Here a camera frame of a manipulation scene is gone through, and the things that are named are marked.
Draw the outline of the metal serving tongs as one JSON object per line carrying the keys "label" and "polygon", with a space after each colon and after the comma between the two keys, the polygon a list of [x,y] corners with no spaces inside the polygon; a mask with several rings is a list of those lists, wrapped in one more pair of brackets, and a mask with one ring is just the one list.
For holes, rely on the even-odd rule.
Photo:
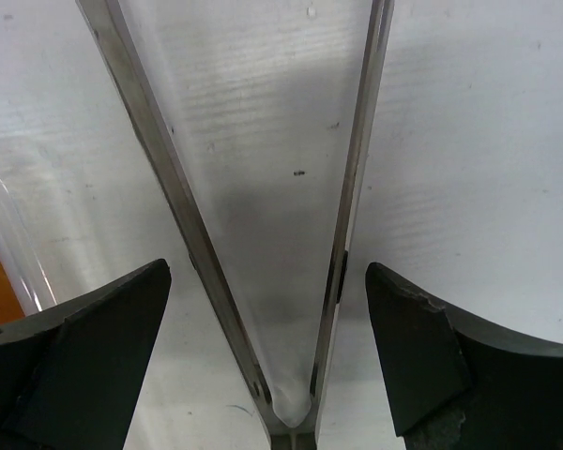
{"label": "metal serving tongs", "polygon": [[285,425],[274,411],[272,393],[265,374],[175,149],[173,133],[166,126],[119,2],[80,1],[77,6],[124,104],[134,134],[158,178],[176,226],[186,244],[190,261],[201,279],[263,422],[271,448],[317,448],[320,412],[327,389],[327,371],[358,215],[358,202],[373,132],[394,2],[372,3],[312,364],[310,408],[306,417],[294,427]]}

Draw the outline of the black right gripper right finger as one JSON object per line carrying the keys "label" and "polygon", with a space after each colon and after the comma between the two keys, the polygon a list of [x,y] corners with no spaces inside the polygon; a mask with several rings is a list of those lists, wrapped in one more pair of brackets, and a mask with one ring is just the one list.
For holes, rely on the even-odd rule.
{"label": "black right gripper right finger", "polygon": [[563,449],[563,344],[445,302],[383,264],[365,276],[395,433],[409,449]]}

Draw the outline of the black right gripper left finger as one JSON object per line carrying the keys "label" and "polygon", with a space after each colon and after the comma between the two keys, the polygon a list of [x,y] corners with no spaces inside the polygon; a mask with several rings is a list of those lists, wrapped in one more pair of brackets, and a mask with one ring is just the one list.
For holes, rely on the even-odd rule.
{"label": "black right gripper left finger", "polygon": [[121,449],[172,284],[163,259],[0,325],[0,449]]}

